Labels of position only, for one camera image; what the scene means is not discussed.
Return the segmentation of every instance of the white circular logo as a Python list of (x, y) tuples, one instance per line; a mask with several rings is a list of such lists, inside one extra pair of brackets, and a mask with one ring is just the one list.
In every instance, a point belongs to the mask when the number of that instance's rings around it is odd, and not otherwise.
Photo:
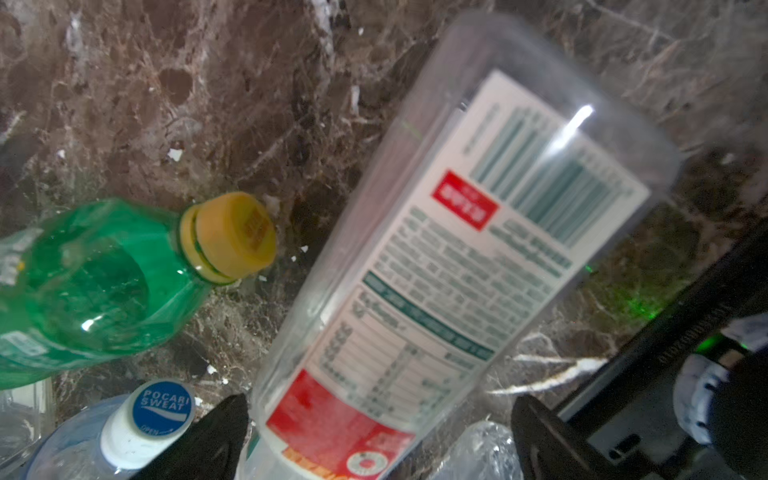
[(350, 472), (363, 477), (383, 472), (388, 464), (389, 460), (377, 452), (357, 452), (346, 461)]

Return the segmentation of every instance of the red sticker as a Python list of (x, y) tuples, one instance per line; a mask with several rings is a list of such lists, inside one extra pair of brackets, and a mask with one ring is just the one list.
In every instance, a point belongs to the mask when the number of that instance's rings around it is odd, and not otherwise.
[(415, 437), (348, 406), (306, 370), (266, 426), (288, 444), (285, 458), (326, 480), (378, 478)]
[(432, 196), (477, 230), (498, 210), (496, 202), (449, 170)]

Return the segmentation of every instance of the yellow bottle cap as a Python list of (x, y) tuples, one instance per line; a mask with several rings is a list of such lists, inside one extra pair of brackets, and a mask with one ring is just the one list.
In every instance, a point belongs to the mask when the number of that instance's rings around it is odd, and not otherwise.
[(266, 208), (244, 192), (194, 205), (181, 216), (181, 248), (206, 280), (232, 283), (269, 266), (277, 252)]

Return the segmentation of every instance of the blue and white bottle cap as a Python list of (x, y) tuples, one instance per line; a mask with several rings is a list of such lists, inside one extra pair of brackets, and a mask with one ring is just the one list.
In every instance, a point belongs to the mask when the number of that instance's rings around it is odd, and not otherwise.
[(143, 468), (184, 434), (195, 413), (192, 389), (173, 379), (147, 382), (109, 417), (99, 445), (113, 466)]

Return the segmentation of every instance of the bottle cap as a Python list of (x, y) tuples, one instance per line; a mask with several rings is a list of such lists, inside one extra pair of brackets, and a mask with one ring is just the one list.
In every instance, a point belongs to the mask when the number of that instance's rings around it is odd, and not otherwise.
[(194, 394), (177, 380), (147, 382), (110, 415), (99, 446), (117, 468), (143, 468), (176, 441), (192, 423)]
[(179, 228), (181, 247), (197, 272), (227, 284), (269, 266), (275, 259), (275, 227), (266, 208), (244, 192), (194, 205)]

